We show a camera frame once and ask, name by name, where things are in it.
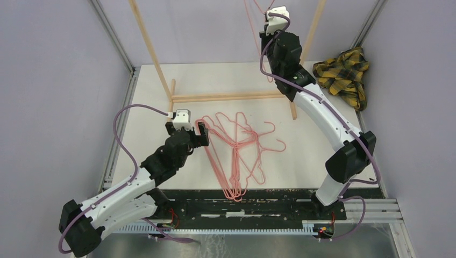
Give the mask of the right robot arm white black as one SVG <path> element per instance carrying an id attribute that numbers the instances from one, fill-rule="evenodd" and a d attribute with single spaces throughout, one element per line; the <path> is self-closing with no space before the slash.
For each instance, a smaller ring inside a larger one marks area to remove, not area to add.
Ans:
<path id="1" fill-rule="evenodd" d="M 334 154 L 326 161 L 327 175 L 312 196 L 311 214 L 325 219 L 332 213 L 349 182 L 371 163 L 376 136 L 352 125 L 323 94 L 312 75 L 300 64 L 299 37 L 279 30 L 261 32 L 261 55 L 270 65 L 278 91 L 301 108 L 324 133 Z"/>

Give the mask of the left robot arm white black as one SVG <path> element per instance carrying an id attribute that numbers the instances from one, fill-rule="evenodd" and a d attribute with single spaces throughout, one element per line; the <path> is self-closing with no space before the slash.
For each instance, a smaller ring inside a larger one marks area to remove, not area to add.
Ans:
<path id="1" fill-rule="evenodd" d="M 176 175 L 195 148 L 209 145 L 205 124 L 198 122 L 197 126 L 200 134 L 196 134 L 193 127 L 178 130 L 172 122 L 167 122 L 169 137 L 136 165 L 133 174 L 81 203 L 68 201 L 59 222 L 60 252 L 84 257 L 112 232 L 131 222 L 152 215 L 164 218 L 169 204 L 158 186 Z"/>

